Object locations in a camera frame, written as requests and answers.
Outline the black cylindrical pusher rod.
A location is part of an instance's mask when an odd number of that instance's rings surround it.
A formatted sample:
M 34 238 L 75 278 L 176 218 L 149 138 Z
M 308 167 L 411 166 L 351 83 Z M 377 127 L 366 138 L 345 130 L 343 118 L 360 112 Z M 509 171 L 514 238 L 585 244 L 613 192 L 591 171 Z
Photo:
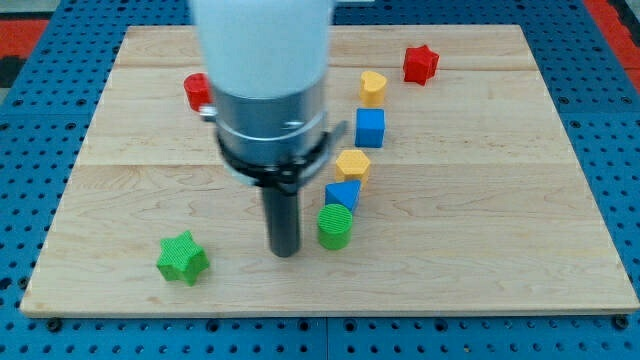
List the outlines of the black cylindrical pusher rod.
M 261 195 L 271 252 L 282 258 L 293 256 L 301 244 L 298 193 L 268 187 Z

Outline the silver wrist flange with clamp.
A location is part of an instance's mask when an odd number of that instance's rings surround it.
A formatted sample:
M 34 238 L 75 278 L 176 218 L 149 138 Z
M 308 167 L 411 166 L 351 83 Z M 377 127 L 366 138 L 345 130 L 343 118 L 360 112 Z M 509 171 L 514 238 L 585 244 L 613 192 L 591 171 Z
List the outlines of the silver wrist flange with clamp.
M 222 161 L 248 185 L 295 195 L 324 167 L 348 129 L 329 127 L 324 81 L 287 95 L 255 98 L 212 89 L 199 112 L 216 125 Z

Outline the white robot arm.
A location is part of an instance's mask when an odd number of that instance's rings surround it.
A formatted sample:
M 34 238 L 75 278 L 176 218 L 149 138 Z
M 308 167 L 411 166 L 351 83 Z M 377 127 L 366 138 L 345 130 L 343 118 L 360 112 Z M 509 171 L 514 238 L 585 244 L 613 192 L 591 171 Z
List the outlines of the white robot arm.
M 332 0 L 194 1 L 224 165 L 261 190 L 268 243 L 301 247 L 298 195 L 328 161 L 346 123 L 328 127 Z

